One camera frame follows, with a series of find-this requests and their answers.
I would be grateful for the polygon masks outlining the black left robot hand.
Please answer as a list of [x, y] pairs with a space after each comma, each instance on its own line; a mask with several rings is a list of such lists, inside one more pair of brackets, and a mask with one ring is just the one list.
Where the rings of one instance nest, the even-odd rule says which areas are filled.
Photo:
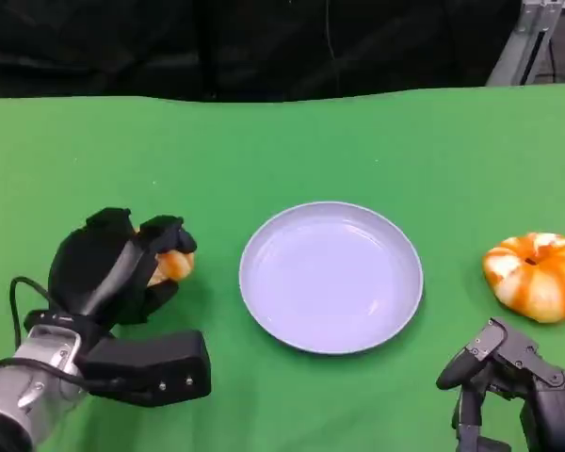
[[160, 215], [135, 227], [129, 209], [106, 207], [60, 243], [48, 274], [48, 308], [26, 315], [24, 327], [54, 316], [106, 331], [144, 323], [176, 295], [196, 250], [180, 217]]

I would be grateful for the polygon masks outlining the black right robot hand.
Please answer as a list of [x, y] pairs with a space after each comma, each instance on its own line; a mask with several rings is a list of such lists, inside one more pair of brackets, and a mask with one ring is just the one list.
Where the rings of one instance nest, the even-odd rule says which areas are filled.
[[460, 389], [451, 421], [459, 451], [510, 451], [509, 444], [481, 435], [488, 393], [522, 399], [520, 421], [530, 451], [565, 451], [565, 369], [545, 361], [538, 347], [492, 317], [446, 365], [436, 385]]

